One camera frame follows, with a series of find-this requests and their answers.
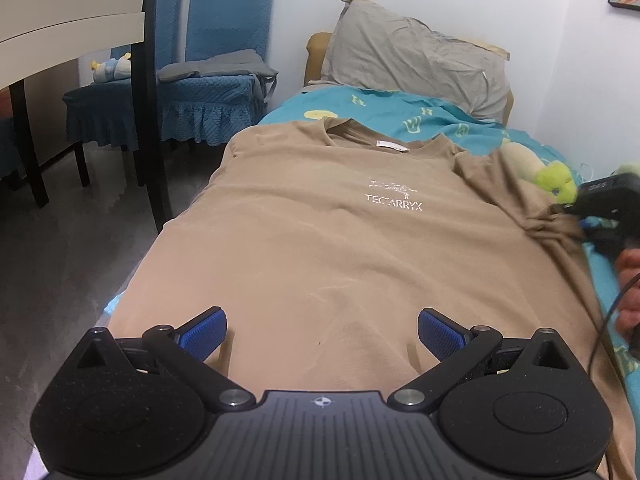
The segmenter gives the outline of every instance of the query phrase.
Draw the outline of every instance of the blue gripper pad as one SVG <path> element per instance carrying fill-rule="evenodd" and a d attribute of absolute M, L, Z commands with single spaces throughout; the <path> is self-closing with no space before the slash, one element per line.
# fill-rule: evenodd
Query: blue gripper pad
<path fill-rule="evenodd" d="M 199 361 L 204 361 L 226 337 L 226 315 L 212 307 L 182 325 L 177 331 L 178 345 Z"/>
<path fill-rule="evenodd" d="M 463 333 L 457 332 L 448 322 L 455 325 Z M 418 316 L 418 337 L 420 342 L 439 361 L 444 361 L 444 359 L 460 350 L 467 343 L 468 339 L 465 340 L 465 333 L 471 334 L 465 328 L 458 326 L 457 323 L 453 323 L 450 319 L 431 308 L 425 308 Z"/>

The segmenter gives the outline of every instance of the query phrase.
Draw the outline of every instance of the white clothing tag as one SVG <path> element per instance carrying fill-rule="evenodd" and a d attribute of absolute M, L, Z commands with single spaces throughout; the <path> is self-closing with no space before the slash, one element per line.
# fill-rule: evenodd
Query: white clothing tag
<path fill-rule="evenodd" d="M 406 153 L 409 151 L 409 148 L 396 144 L 395 142 L 388 142 L 388 140 L 379 140 L 376 142 L 376 146 L 379 148 L 391 148 L 392 150 L 396 150 L 396 152 Z"/>

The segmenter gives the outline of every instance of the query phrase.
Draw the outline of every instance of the white and blue plush toy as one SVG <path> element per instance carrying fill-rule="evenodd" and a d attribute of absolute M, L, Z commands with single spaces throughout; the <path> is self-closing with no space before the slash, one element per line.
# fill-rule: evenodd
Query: white and blue plush toy
<path fill-rule="evenodd" d="M 109 59 L 104 63 L 91 62 L 94 71 L 94 83 L 107 83 L 117 79 L 131 78 L 131 54 L 127 52 L 120 59 Z"/>

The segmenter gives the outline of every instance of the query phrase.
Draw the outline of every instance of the chair backrest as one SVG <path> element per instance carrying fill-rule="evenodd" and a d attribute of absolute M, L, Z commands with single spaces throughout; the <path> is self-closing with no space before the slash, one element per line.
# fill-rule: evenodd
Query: chair backrest
<path fill-rule="evenodd" d="M 156 4 L 156 70 L 177 59 L 178 16 L 181 0 L 158 0 Z M 111 57 L 120 58 L 131 52 L 131 46 L 111 49 Z"/>
<path fill-rule="evenodd" d="M 185 60 L 246 48 L 267 53 L 273 0 L 190 0 Z"/>

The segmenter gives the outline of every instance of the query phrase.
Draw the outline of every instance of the round black cover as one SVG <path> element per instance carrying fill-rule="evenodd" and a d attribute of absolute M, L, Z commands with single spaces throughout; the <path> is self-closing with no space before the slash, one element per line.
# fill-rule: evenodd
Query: round black cover
<path fill-rule="evenodd" d="M 204 421 L 200 398 L 177 381 L 91 368 L 52 383 L 34 409 L 31 433 L 50 469 L 104 478 L 171 462 Z"/>
<path fill-rule="evenodd" d="M 479 465 L 538 478 L 594 469 L 612 427 L 591 383 L 538 366 L 460 384 L 442 401 L 438 422 L 445 437 Z"/>

